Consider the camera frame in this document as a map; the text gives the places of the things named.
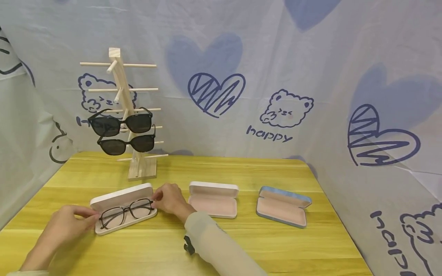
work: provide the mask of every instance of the cartoon bear drawing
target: cartoon bear drawing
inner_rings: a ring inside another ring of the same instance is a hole
[[[60,128],[60,124],[55,122],[55,126],[60,132],[52,139],[52,146],[49,149],[49,157],[58,164],[64,164],[74,153],[72,140],[67,137],[67,133]]]
[[[313,108],[313,99],[281,89],[270,98],[266,111],[259,117],[263,124],[292,128],[299,125]]]
[[[97,113],[97,111],[110,108],[110,109],[122,109],[119,103],[114,103],[116,92],[88,92],[88,89],[92,88],[116,88],[116,84],[112,81],[104,79],[98,79],[94,75],[85,73],[78,78],[78,87],[81,89],[83,99],[81,106],[90,113]],[[131,99],[133,107],[135,108],[135,101],[137,99],[137,93],[131,92]],[[114,113],[113,117],[122,118],[122,114]]]
[[[9,40],[0,28],[0,75],[9,75],[22,67],[22,63],[12,49]]]
[[[410,238],[416,255],[422,260],[430,276],[441,275],[442,256],[442,203],[421,214],[400,216],[402,230]]]

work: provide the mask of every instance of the eyeglass lens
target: eyeglass lens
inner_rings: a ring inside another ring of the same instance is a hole
[[[124,221],[124,209],[121,207],[109,209],[101,214],[100,221],[102,229],[111,229],[120,226]]]
[[[151,201],[147,198],[137,200],[129,206],[129,211],[132,214],[132,216],[136,219],[148,216],[152,212],[150,203]]]

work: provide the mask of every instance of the clear frame eyeglasses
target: clear frame eyeglasses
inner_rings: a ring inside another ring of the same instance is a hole
[[[114,207],[104,211],[99,219],[101,222],[101,229],[111,229],[122,225],[127,212],[129,212],[135,219],[150,215],[154,210],[150,206],[152,203],[153,201],[150,199],[142,198],[132,202],[127,207]]]

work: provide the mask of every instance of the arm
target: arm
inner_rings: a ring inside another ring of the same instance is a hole
[[[184,227],[195,252],[221,276],[264,276],[267,273],[207,214],[189,215]]]
[[[175,214],[201,258],[221,276],[264,276],[266,272],[207,214],[196,212],[176,184],[164,184],[152,196],[153,208]]]
[[[56,211],[34,248],[28,253],[19,271],[8,276],[48,276],[48,267],[57,250],[84,232],[92,229],[98,220],[98,213],[83,206],[66,205]]]

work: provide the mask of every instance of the person's right hand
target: person's right hand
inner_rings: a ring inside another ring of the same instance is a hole
[[[187,217],[196,212],[196,210],[186,202],[183,193],[178,185],[166,183],[159,187],[152,195],[152,208],[157,208],[166,213],[174,214],[183,223],[186,222]]]

